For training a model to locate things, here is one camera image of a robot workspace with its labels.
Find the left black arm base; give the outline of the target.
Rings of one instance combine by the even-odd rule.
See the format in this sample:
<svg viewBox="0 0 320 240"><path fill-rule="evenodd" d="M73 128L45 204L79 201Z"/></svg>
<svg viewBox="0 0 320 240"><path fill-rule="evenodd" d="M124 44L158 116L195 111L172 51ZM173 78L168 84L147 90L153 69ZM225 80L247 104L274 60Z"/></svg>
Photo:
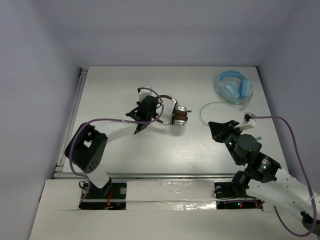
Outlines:
<svg viewBox="0 0 320 240"><path fill-rule="evenodd" d="M106 199L112 191L112 179L110 178L107 184L98 188L91 182L85 182L81 180L78 185L83 190L80 202L82 203L86 199Z"/></svg>

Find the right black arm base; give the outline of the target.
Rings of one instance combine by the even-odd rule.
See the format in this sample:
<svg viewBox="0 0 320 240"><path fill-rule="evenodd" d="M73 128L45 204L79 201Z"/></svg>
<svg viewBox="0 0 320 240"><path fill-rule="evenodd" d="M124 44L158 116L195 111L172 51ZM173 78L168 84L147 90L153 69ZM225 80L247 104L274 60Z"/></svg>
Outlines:
<svg viewBox="0 0 320 240"><path fill-rule="evenodd" d="M212 196L218 200L234 200L237 198L248 198L246 185L234 182L215 182Z"/></svg>

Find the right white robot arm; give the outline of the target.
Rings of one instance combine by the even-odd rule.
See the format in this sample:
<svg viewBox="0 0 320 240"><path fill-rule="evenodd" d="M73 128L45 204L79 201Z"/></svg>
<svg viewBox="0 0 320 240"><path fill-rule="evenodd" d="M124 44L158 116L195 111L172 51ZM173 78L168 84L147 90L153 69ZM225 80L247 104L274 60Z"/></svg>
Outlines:
<svg viewBox="0 0 320 240"><path fill-rule="evenodd" d="M313 191L309 179L301 183L279 162L261 152L262 144L243 130L254 127L255 118L243 124L231 120L225 123L210 121L208 127L212 139L227 148L234 163L244 166L231 183L231 192L238 197L250 196L261 199L274 209L282 208L301 220L307 233L320 234L320 195Z"/></svg>

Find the aluminium rail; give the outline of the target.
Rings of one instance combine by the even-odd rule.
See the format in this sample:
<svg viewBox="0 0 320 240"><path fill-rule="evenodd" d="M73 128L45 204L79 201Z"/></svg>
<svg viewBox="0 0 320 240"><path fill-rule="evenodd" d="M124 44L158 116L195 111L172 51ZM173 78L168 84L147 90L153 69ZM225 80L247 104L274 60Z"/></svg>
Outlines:
<svg viewBox="0 0 320 240"><path fill-rule="evenodd" d="M71 138L80 124L102 118L123 119L139 100L137 89L151 85L152 96L170 95L192 110L185 125L154 122L137 136L127 136L106 148L101 161L113 178L229 178L238 167L226 149L215 144L201 123L201 106L212 102L217 121L237 119L241 112L222 104L213 89L221 67L90 66L80 71L71 123ZM169 122L174 103L163 99L161 120Z"/></svg>

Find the light blue headphones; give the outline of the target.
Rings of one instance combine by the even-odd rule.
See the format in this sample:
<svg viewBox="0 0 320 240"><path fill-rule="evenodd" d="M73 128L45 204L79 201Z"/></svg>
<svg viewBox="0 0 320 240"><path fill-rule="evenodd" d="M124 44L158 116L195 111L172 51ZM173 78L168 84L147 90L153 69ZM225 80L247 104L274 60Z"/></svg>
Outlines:
<svg viewBox="0 0 320 240"><path fill-rule="evenodd" d="M239 86L233 83L225 83L224 80L235 78L239 80ZM218 75L215 88L219 94L229 103L245 106L253 96L253 87L251 81L239 71L227 70Z"/></svg>

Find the brown silver headphones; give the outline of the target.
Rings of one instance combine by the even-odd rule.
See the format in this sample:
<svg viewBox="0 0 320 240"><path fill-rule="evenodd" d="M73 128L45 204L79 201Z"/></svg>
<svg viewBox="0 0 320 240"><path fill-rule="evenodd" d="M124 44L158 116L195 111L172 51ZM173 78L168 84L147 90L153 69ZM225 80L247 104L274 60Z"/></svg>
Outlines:
<svg viewBox="0 0 320 240"><path fill-rule="evenodd" d="M182 106L178 103L178 101L170 95L162 94L159 96L160 99L168 99L174 103L173 110L171 112L170 121L163 121L158 119L157 122L162 125L176 125L176 126L184 126L188 121L188 113L191 113L191 109L187 109L187 107Z"/></svg>

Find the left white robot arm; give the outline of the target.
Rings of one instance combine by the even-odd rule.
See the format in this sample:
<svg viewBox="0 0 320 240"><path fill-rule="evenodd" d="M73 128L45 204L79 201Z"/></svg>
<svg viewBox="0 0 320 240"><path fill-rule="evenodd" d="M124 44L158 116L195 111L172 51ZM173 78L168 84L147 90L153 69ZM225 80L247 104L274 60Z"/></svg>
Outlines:
<svg viewBox="0 0 320 240"><path fill-rule="evenodd" d="M155 119L157 108L162 106L160 97L148 95L137 107L125 114L125 118L107 120L97 119L80 125L67 145L64 155L70 164L75 164L89 180L88 191L106 197L111 193L112 179L101 165L106 145L125 136L135 135L147 128Z"/></svg>

